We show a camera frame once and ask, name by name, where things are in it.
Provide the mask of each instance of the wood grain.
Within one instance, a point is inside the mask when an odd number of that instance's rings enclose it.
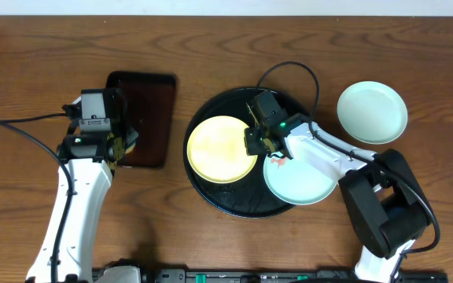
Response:
[[[453,18],[395,17],[0,17],[0,118],[56,112],[115,70],[175,73],[179,92],[165,168],[120,168],[101,212],[94,265],[135,257],[150,267],[307,270],[353,267],[360,243],[340,192],[269,219],[240,219],[208,205],[182,164],[192,115],[210,97],[251,86],[273,64],[301,61],[322,84],[317,122],[367,149],[393,147],[410,162],[440,220],[438,248],[412,255],[407,270],[444,270],[453,282]],[[389,145],[364,145],[340,128],[337,99],[349,85],[398,90],[410,121]],[[314,86],[282,68],[267,86],[308,109]],[[67,123],[22,125],[46,144]],[[57,165],[0,128],[0,282],[23,281],[44,238]],[[424,245],[431,241],[428,229]]]

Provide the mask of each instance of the black round tray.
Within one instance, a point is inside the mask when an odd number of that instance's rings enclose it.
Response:
[[[193,129],[206,119],[214,116],[232,116],[253,127],[254,119],[249,114],[246,102],[264,90],[268,89],[245,87],[228,90],[203,105],[186,129],[183,159],[188,178],[190,178],[193,187],[204,199],[228,214],[249,218],[263,218],[278,215],[294,207],[293,204],[288,204],[277,198],[268,189],[263,177],[263,162],[265,160],[263,156],[258,156],[254,168],[244,178],[229,184],[216,184],[206,181],[197,175],[190,166],[186,154],[188,139]],[[275,99],[281,107],[286,109],[290,116],[298,112],[308,115],[304,107],[291,97],[274,90],[270,91],[274,92]]]

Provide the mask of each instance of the white wall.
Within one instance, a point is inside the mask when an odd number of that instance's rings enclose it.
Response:
[[[453,16],[453,0],[0,0],[0,15]]]

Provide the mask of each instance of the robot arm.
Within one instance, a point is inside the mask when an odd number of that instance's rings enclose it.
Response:
[[[126,126],[124,113],[118,110],[119,92],[117,89],[84,90],[80,102],[63,107],[72,122],[59,146],[58,156],[71,175],[74,193],[59,246],[59,282],[93,282],[92,251],[101,206],[111,186],[116,162],[138,137]],[[74,134],[77,127],[79,135]],[[50,259],[67,201],[67,190],[66,176],[59,168],[57,199],[50,224],[26,282],[51,282]],[[123,274],[130,275],[131,272],[125,270]]]
[[[326,133],[306,116],[290,117],[269,90],[257,95],[248,108],[255,120],[255,126],[245,130],[248,155],[280,152],[310,164],[338,183],[355,234],[364,245],[356,275],[389,282],[400,253],[431,223],[409,189],[378,170],[381,166],[401,174],[427,203],[403,156],[393,149],[380,155],[358,149]],[[360,159],[351,158],[352,153]],[[390,186],[394,193],[380,201],[375,193]]]

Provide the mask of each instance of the green connector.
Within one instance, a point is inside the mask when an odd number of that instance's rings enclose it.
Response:
[[[205,274],[197,274],[195,276],[195,283],[205,283]]]

